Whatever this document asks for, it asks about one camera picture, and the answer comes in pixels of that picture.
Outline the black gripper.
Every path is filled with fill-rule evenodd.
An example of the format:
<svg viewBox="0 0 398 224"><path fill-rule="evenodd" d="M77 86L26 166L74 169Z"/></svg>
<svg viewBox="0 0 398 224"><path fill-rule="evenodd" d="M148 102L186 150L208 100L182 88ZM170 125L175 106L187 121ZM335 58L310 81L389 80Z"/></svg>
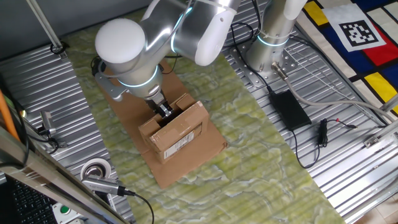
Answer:
<svg viewBox="0 0 398 224"><path fill-rule="evenodd" d="M146 98L145 102L149 108L159 114L162 119L169 117L174 112L173 108L168 104L162 90L159 90L155 95Z"/></svg>

